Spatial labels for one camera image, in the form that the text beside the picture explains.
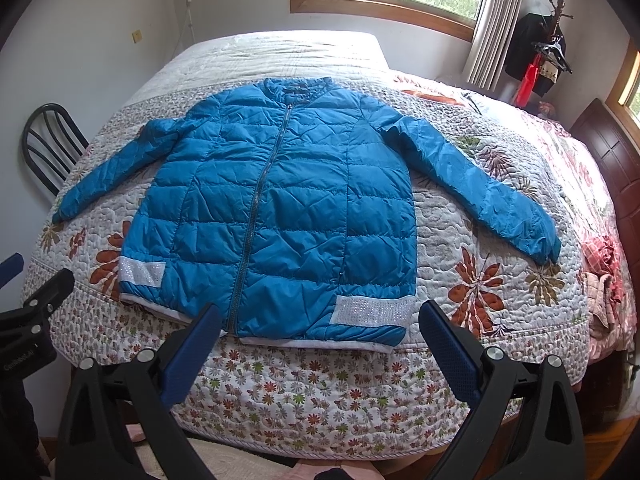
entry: curtain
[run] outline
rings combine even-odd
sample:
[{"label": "curtain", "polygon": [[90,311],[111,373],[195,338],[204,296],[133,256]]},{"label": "curtain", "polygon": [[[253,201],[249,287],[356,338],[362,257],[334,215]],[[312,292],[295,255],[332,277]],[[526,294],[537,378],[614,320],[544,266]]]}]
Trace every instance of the curtain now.
[{"label": "curtain", "polygon": [[518,19],[522,0],[482,0],[471,52],[463,78],[485,90],[495,90]]}]

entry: clothes hanger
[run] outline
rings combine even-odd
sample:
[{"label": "clothes hanger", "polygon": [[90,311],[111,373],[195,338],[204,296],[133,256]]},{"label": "clothes hanger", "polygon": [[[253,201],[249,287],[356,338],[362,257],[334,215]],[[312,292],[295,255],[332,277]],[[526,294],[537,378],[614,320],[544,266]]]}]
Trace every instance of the clothes hanger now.
[{"label": "clothes hanger", "polygon": [[569,74],[574,73],[574,71],[571,70],[571,66],[564,58],[562,46],[560,45],[560,38],[558,36],[556,36],[553,43],[535,42],[532,45],[536,52],[542,54],[542,57],[549,61],[558,70],[568,72]]}]

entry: floral quilt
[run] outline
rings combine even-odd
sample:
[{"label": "floral quilt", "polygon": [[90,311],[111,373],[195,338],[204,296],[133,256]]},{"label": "floral quilt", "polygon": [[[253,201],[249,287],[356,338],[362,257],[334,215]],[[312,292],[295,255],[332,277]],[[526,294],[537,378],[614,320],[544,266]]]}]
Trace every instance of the floral quilt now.
[{"label": "floral quilt", "polygon": [[[417,295],[435,300],[483,344],[512,358],[563,360],[572,383],[589,356],[582,255],[571,210],[532,144],[470,108],[425,101],[383,84],[337,81],[404,114],[426,118],[487,173],[539,202],[562,241],[557,264],[537,266],[472,221],[436,183],[413,176],[418,233]],[[56,199],[131,140],[152,118],[177,117],[207,95],[240,84],[181,89],[124,107],[100,131]],[[122,241],[158,164],[121,184],[63,226],[44,226],[24,294],[56,270],[76,277],[51,317],[51,336],[73,364],[86,356],[125,362],[158,348],[178,326],[118,301]],[[447,386],[420,336],[417,312],[391,354],[244,345],[224,336],[186,402],[174,407],[186,430],[248,449],[306,458],[381,460],[450,442],[468,413]],[[511,406],[507,415],[513,413]]]},{"label": "floral quilt", "polygon": [[[468,96],[483,115],[528,140],[546,158],[556,181],[561,184],[562,199],[567,204],[572,225],[583,248],[594,243],[610,246],[612,254],[609,258],[615,262],[615,270],[608,269],[607,272],[614,275],[616,301],[613,308],[616,320],[606,334],[591,337],[590,363],[605,358],[613,351],[632,350],[637,325],[636,298],[618,235],[613,200],[591,153],[559,123],[541,120],[478,94]],[[592,266],[593,263],[585,258],[581,273],[593,270],[590,268]]]}]

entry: white sequin trim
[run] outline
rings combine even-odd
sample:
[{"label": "white sequin trim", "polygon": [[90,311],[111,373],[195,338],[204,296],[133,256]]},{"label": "white sequin trim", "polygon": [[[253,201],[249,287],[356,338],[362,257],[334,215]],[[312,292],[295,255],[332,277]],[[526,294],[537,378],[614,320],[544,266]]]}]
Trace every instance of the white sequin trim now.
[{"label": "white sequin trim", "polygon": [[118,279],[133,285],[146,285],[159,288],[164,275],[164,262],[141,262],[126,256],[118,261]]},{"label": "white sequin trim", "polygon": [[405,296],[397,300],[338,296],[330,323],[370,327],[395,325],[409,328],[415,312],[415,296]]}]

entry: jacket collar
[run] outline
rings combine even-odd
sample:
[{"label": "jacket collar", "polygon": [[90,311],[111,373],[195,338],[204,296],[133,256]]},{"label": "jacket collar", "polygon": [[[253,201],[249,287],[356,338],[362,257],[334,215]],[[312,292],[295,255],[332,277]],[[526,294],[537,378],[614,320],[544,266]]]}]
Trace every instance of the jacket collar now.
[{"label": "jacket collar", "polygon": [[264,80],[264,94],[274,101],[286,105],[303,105],[319,98],[329,90],[335,88],[330,77],[319,79],[277,79]]}]

